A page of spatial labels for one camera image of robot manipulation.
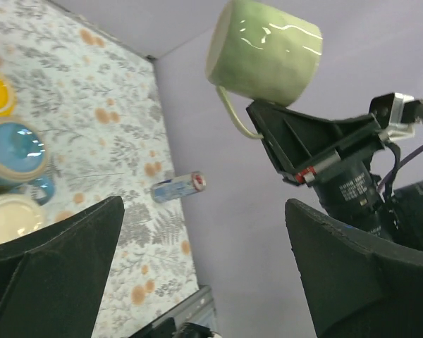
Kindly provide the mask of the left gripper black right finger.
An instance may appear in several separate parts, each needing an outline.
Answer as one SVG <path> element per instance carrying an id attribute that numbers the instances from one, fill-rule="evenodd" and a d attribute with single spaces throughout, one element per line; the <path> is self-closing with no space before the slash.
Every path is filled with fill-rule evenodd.
<path id="1" fill-rule="evenodd" d="M 297 199 L 286 227 L 318 337 L 423 337 L 423 251 Z"/>

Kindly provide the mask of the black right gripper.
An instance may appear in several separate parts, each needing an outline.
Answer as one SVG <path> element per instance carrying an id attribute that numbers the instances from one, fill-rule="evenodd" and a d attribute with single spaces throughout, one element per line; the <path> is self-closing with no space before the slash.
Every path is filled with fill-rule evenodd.
<path id="1" fill-rule="evenodd" d="M 327 120 L 262 100 L 246 111 L 284 182 L 313 188 L 321 206 L 338 220 L 379 211 L 382 201 L 370 163 L 384 144 L 372 114 Z"/>

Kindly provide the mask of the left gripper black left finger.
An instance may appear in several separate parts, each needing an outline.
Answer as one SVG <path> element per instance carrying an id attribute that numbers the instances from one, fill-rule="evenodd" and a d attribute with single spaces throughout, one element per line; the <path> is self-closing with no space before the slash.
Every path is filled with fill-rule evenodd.
<path id="1" fill-rule="evenodd" d="M 91 337 L 124 213 L 110 196 L 0 244 L 0 337 Z"/>

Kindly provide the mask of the cream mug with black handle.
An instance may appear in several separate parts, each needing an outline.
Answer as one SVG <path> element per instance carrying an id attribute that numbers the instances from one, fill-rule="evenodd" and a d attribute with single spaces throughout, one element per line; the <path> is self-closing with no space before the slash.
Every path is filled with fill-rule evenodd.
<path id="1" fill-rule="evenodd" d="M 46 226 L 46 213 L 34 200 L 22 194 L 0 195 L 0 244 Z"/>

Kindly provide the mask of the light green ceramic mug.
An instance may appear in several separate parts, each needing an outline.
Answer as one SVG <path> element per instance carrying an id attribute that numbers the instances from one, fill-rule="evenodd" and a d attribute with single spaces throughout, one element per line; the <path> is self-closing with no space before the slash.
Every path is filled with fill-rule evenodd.
<path id="1" fill-rule="evenodd" d="M 258 1 L 229 1 L 211 37 L 205 75 L 239 132 L 262 139 L 241 123 L 228 93 L 289 106 L 313 79 L 322 47 L 312 23 Z"/>

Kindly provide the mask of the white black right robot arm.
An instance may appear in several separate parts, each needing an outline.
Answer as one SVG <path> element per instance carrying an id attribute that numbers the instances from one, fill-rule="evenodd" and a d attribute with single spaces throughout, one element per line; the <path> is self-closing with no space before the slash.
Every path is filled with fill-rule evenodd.
<path id="1" fill-rule="evenodd" d="M 410 162 L 397 140 L 423 122 L 423 100 L 390 93 L 367 114 L 327 120 L 262 100 L 247 107 L 265 151 L 285 183 L 313 188 L 342 223 L 423 251 L 423 180 L 395 189 Z"/>

